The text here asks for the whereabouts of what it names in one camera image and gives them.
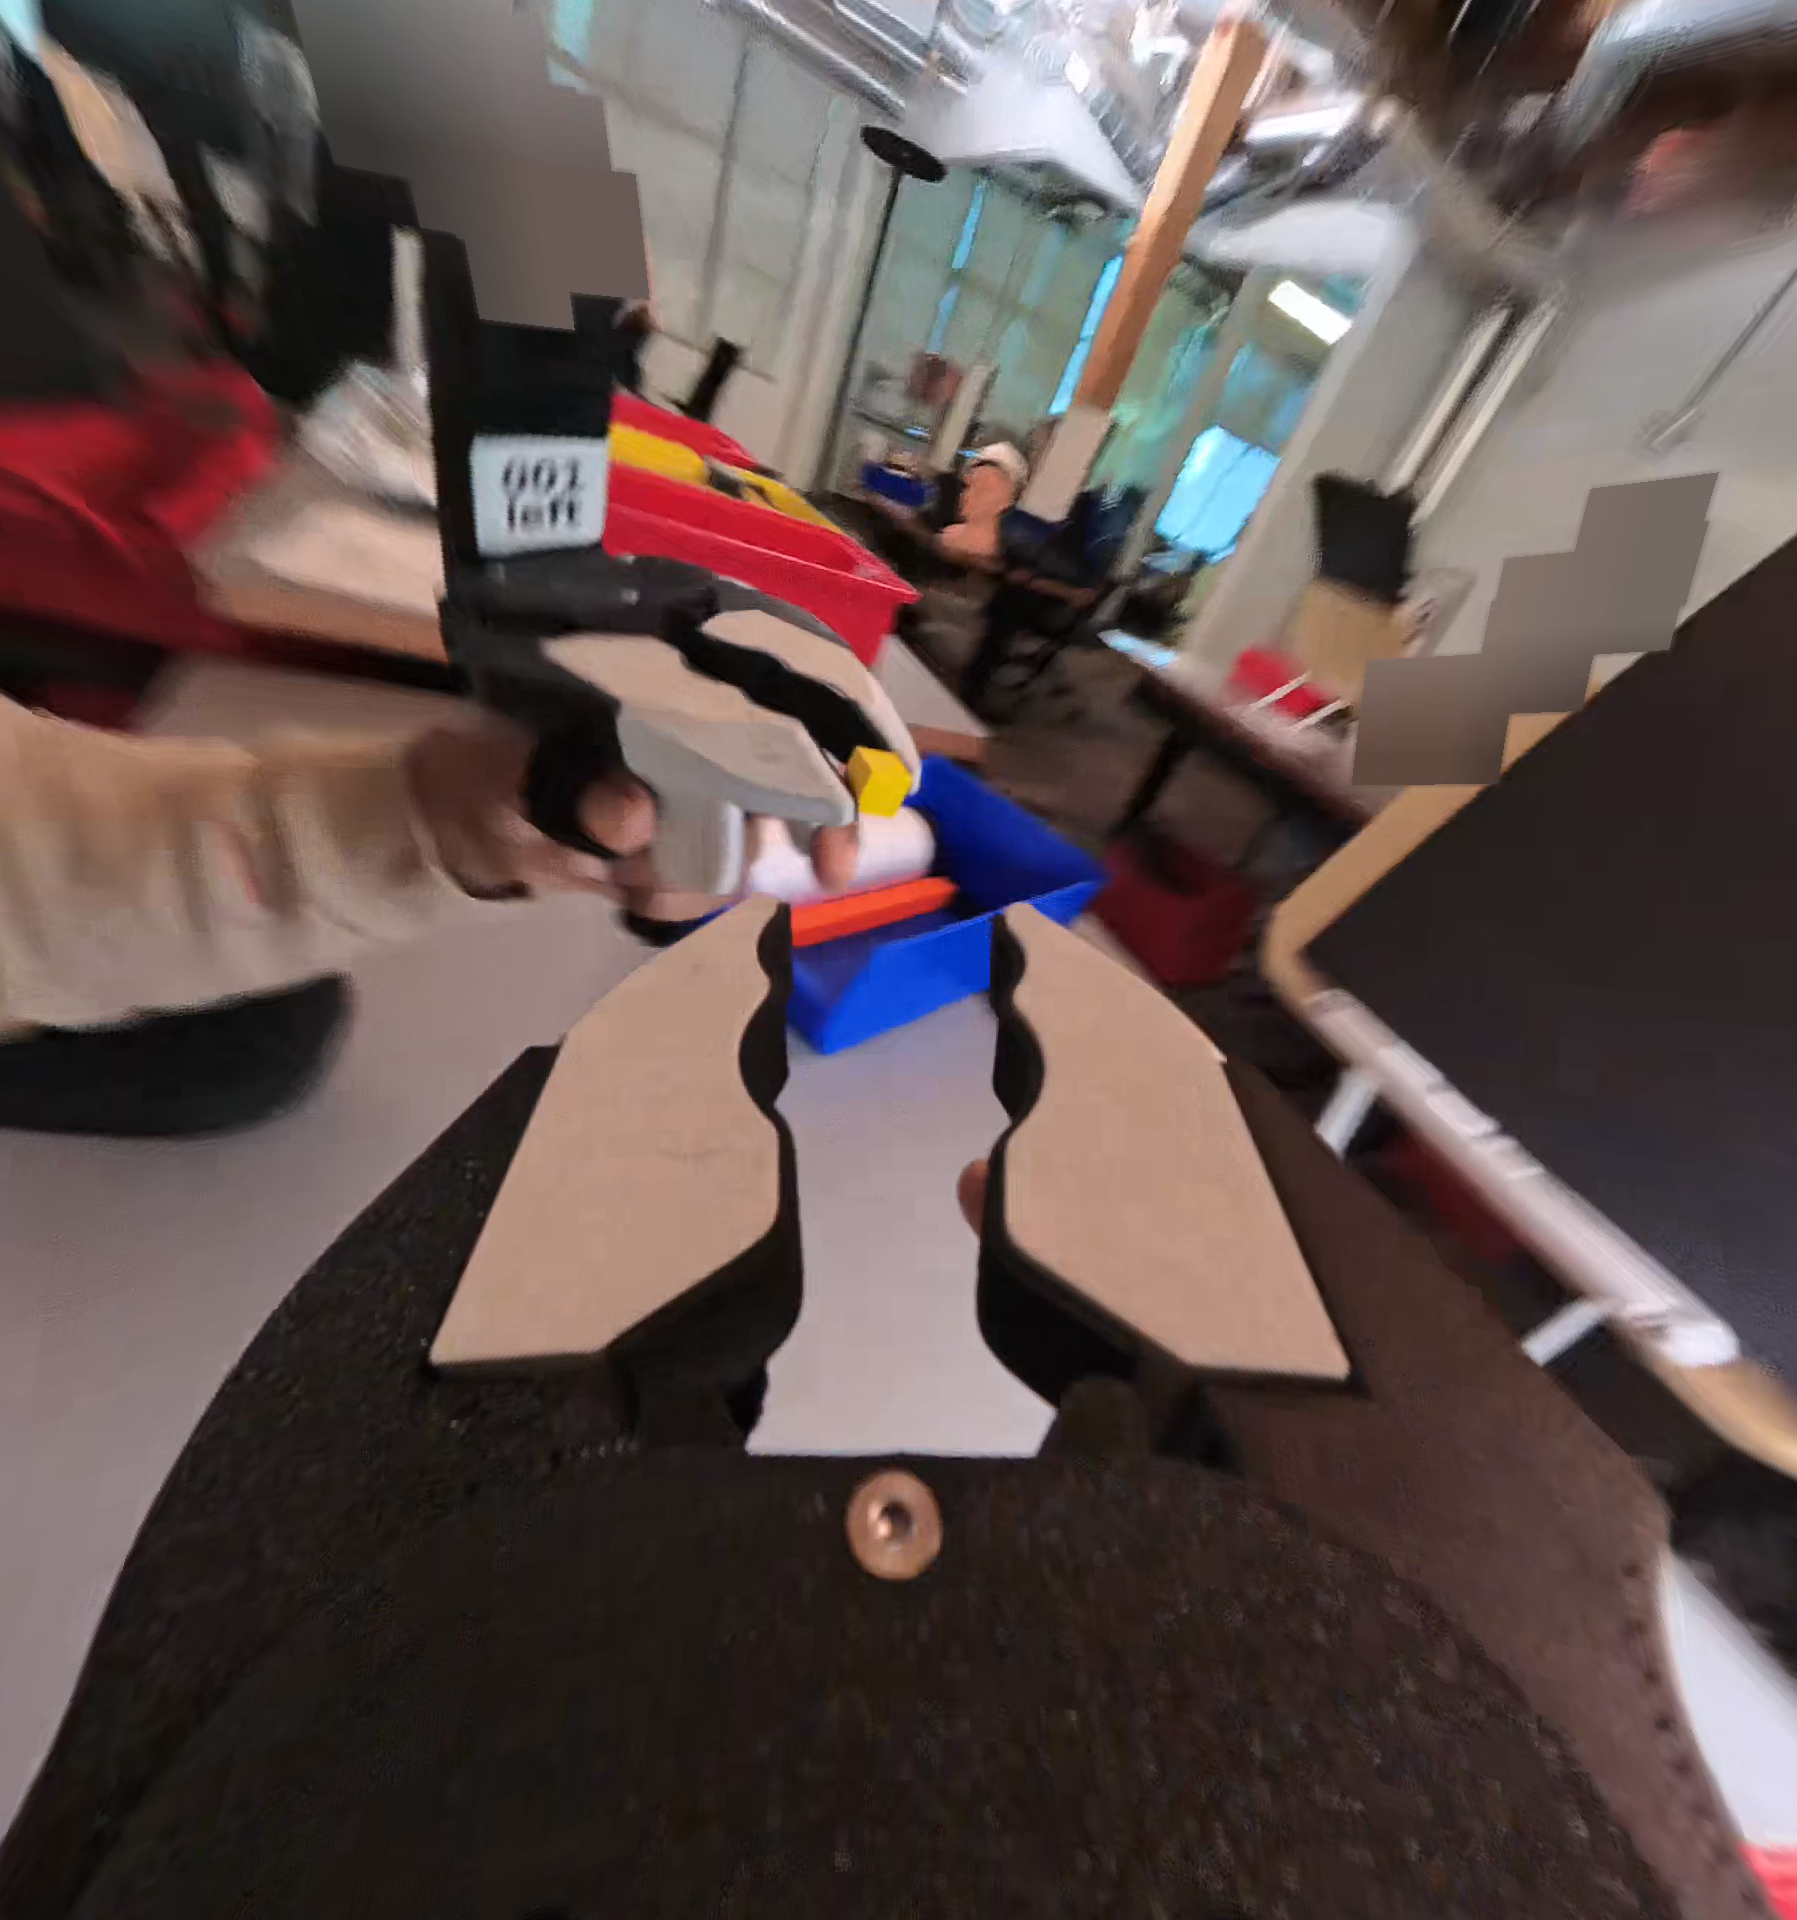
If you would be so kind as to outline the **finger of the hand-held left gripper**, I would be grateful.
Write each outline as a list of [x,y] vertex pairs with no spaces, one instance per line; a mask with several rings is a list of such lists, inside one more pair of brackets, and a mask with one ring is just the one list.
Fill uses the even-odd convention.
[[852,749],[921,756],[883,674],[841,642],[775,610],[687,610],[680,654],[693,667],[693,723],[792,742],[832,780]]
[[782,827],[852,827],[852,790],[803,723],[687,665],[665,635],[552,635],[552,667],[614,697],[619,761],[653,798],[717,798]]

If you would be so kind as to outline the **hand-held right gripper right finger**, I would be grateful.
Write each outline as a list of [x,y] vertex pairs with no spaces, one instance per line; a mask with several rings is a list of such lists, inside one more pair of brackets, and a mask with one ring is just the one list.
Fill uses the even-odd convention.
[[1349,1386],[1354,1356],[1274,1203],[1223,1048],[1038,900],[995,917],[980,1226],[987,1348],[1038,1386],[1117,1365]]

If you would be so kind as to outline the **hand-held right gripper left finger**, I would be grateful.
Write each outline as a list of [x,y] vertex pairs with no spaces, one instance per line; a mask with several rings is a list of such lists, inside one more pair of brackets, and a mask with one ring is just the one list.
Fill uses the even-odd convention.
[[437,1323],[437,1374],[567,1365],[760,1371],[803,1303],[792,909],[746,896],[601,997],[558,1043],[514,1166]]

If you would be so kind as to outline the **blue plastic bin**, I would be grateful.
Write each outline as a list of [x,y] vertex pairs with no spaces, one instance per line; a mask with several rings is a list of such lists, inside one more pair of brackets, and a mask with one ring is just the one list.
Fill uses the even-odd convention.
[[932,835],[932,876],[959,883],[959,900],[914,924],[891,924],[841,945],[803,945],[792,963],[792,1032],[813,1048],[852,1048],[883,1032],[939,1017],[964,997],[987,997],[995,917],[1038,900],[1056,924],[1078,924],[1107,871],[1074,845],[1056,827],[980,780],[973,770],[932,756],[906,798]]

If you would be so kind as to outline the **person's left forearm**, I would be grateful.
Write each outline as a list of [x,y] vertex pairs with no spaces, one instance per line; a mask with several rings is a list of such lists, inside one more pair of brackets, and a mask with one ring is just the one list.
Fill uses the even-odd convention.
[[0,1039],[299,989],[464,909],[392,735],[242,749],[0,697]]

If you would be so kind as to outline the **clear plastic bag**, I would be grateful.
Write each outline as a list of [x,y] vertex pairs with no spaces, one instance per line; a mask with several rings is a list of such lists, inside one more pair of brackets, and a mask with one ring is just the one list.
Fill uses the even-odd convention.
[[299,451],[389,510],[437,510],[431,372],[342,360],[299,415]]

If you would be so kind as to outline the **white cylindrical roll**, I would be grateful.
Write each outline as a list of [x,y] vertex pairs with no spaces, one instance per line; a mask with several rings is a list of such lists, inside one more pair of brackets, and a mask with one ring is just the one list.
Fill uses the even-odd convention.
[[782,896],[782,900],[819,900],[819,896],[860,896],[860,886],[891,886],[891,883],[914,883],[939,863],[939,835],[914,805],[891,813],[891,819],[860,819],[852,827],[852,876],[822,883],[813,871],[813,845],[782,827],[782,819],[755,819],[755,863],[746,863],[746,896]]

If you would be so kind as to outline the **orange stick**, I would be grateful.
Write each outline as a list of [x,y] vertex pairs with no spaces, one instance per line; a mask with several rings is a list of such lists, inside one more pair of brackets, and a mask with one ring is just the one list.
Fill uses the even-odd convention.
[[959,900],[953,876],[906,876],[906,883],[883,883],[883,886],[852,886],[852,896],[813,896],[792,900],[792,945],[841,945],[841,940],[870,940],[891,924],[914,924]]

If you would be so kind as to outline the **mannequin head with white cap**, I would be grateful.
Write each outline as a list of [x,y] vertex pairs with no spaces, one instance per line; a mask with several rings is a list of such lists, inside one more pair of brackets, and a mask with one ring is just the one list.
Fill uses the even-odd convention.
[[959,515],[947,523],[947,549],[959,565],[995,565],[1004,555],[1004,532],[1025,498],[1029,459],[1025,444],[995,439],[959,463]]

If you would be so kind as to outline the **red bag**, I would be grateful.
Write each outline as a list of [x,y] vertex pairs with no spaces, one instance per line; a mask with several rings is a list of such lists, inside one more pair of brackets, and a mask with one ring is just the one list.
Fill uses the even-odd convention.
[[1168,835],[1124,835],[1091,917],[1161,989],[1214,989],[1251,951],[1262,886]]

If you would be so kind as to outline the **long wooden desk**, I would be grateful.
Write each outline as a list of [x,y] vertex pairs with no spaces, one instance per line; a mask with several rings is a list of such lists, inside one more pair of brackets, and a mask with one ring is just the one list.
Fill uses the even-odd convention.
[[1182,761],[1214,761],[1232,780],[1251,780],[1271,805],[1271,819],[1309,819],[1318,835],[1336,835],[1336,838],[1379,813],[1369,790],[1354,790],[1336,774],[1333,756],[1303,749],[1295,729],[1280,729],[1257,697],[1223,697],[1223,692],[1197,681],[1190,667],[1177,667],[1177,654],[1161,642],[1107,625],[1097,649],[1137,665],[1131,697],[1149,723],[1161,723],[1161,742],[1159,742],[1149,770],[1137,774],[1117,835],[1142,827]]

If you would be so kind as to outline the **red backpack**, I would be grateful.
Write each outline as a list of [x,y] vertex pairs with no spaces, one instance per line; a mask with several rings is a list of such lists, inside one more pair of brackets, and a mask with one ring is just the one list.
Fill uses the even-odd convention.
[[151,372],[113,405],[0,405],[0,617],[230,649],[188,549],[282,463],[282,412],[242,368]]

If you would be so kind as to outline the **wooden board with black sheet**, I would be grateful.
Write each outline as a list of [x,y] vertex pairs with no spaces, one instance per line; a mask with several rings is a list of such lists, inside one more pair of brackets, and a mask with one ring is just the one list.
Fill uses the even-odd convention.
[[1497,780],[1391,798],[1262,930],[1698,1288],[1741,1365],[1631,1356],[1797,1479],[1797,533]]

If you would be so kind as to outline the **tilted board on stand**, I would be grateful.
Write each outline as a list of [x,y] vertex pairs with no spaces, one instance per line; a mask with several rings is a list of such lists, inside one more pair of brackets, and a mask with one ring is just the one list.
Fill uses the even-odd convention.
[[1360,705],[1369,665],[1412,654],[1415,497],[1354,471],[1309,471],[1318,565],[1293,610],[1293,654],[1333,697]]

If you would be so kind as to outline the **wooden pillar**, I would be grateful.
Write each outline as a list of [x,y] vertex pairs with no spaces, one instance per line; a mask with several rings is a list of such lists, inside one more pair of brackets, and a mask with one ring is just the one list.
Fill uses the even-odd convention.
[[1223,143],[1232,143],[1232,124],[1251,110],[1251,88],[1257,88],[1262,64],[1271,64],[1271,25],[1257,17],[1232,17],[1232,20],[1222,20],[1203,33],[1182,110],[1177,110],[1177,133],[1168,133],[1168,145],[1159,161],[1159,183],[1149,183],[1142,217],[1131,231],[1131,251],[1124,251],[1124,275],[1107,289],[1091,351],[1078,368],[1074,412],[1107,415],[1124,405],[1131,368],[1137,368],[1137,351],[1149,339],[1161,281],[1182,258],[1203,183],[1214,183],[1214,171],[1222,171],[1222,157],[1223,157]]

